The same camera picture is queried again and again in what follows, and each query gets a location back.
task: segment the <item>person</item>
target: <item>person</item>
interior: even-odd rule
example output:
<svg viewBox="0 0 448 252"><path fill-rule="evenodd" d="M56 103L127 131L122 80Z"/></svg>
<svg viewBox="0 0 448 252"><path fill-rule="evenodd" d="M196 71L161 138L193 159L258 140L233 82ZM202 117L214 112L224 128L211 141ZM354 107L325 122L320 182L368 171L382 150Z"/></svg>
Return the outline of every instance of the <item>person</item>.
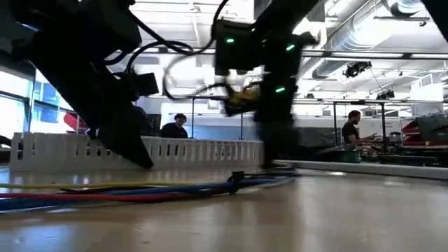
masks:
<svg viewBox="0 0 448 252"><path fill-rule="evenodd" d="M166 138L177 138L177 139L186 139L188 138L188 134L185 129L182 127L184 123L187 121L187 117L178 113L174 116L175 122L167 123L160 130L160 136Z"/></svg>
<svg viewBox="0 0 448 252"><path fill-rule="evenodd" d="M368 136L366 138L360 139L359 132L356 129L355 125L361 121L361 112L359 111L351 111L349 113L349 119L342 127L342 138L344 139L345 144L349 145L359 145L364 141L371 140L375 137L375 134Z"/></svg>

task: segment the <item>dark shirt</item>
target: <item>dark shirt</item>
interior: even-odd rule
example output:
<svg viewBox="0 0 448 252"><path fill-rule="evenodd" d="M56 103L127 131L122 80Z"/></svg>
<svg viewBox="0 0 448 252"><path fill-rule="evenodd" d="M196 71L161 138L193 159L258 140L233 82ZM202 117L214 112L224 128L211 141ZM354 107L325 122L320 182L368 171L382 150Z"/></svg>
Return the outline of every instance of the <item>dark shirt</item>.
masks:
<svg viewBox="0 0 448 252"><path fill-rule="evenodd" d="M167 138L188 138L187 132L182 127L177 127L176 123L167 123L160 130L161 137Z"/></svg>
<svg viewBox="0 0 448 252"><path fill-rule="evenodd" d="M349 137L351 135L355 135L356 139L359 139L358 130L355 128L355 125L351 122L346 122L342 127L342 137L344 138L344 142L346 144L351 144Z"/></svg>

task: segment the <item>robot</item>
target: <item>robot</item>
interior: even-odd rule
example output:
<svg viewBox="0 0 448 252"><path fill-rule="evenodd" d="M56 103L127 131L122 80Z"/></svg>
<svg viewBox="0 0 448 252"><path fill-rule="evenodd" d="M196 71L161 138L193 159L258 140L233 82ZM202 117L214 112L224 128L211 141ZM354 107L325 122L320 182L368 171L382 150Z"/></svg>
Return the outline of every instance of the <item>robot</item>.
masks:
<svg viewBox="0 0 448 252"><path fill-rule="evenodd" d="M270 167L279 151L298 144L291 115L296 76L302 49L317 41L309 33L292 32L319 0L273 0L253 24L218 20L227 1L220 5L211 33L216 41L216 74L225 76L229 69L248 71L261 65L265 73L256 92L235 92L226 83L215 86L227 89L224 103L229 116L255 111L259 135L265 144L263 166ZM438 9L440 1L423 2L446 38L448 22ZM104 59L117 50L121 51L117 60L133 53L141 44L139 27L157 40L139 51L162 44L186 57L197 52L180 49L179 46L187 46L165 41L146 27L129 10L134 0L8 3L16 22L36 30L31 39L14 41L14 58L29 60L41 71L88 125L91 138L139 166L151 168L154 164L139 134L145 115L132 102L141 95L158 92L154 75L139 76L129 66L125 72L114 74L106 68L110 62ZM72 56L67 57L65 50L70 50Z"/></svg>

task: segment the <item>ventilation duct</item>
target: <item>ventilation duct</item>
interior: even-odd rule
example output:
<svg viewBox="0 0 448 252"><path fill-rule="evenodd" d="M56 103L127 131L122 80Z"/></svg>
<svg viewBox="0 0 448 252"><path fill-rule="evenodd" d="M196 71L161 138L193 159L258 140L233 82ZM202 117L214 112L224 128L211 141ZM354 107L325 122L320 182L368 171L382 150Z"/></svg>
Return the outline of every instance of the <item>ventilation duct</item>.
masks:
<svg viewBox="0 0 448 252"><path fill-rule="evenodd" d="M326 50L331 51L367 51L378 46L380 43L388 39L394 30L399 27L397 23L377 21L374 19L376 15L401 15L411 16L419 12L423 8L420 0L398 0L392 1L392 4L387 0L377 0L375 3L367 4L358 14L353 16L325 45ZM305 73L313 69L312 78L325 79L331 73L343 67L347 61L332 61L321 59L310 59L300 69L299 78L302 78Z"/></svg>

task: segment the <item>yellow cable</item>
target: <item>yellow cable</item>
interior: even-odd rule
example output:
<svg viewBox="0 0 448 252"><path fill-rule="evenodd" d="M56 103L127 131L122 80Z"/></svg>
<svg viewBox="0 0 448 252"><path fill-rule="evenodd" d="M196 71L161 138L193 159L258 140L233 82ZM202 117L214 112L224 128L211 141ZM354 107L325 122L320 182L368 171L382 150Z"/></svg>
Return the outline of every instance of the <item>yellow cable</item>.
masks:
<svg viewBox="0 0 448 252"><path fill-rule="evenodd" d="M128 187L128 186L191 186L197 183L189 182L115 182L115 183L98 183L98 184L48 184L48 185L16 185L0 183L0 188L37 190L37 189L81 189L81 188L109 188L109 187Z"/></svg>

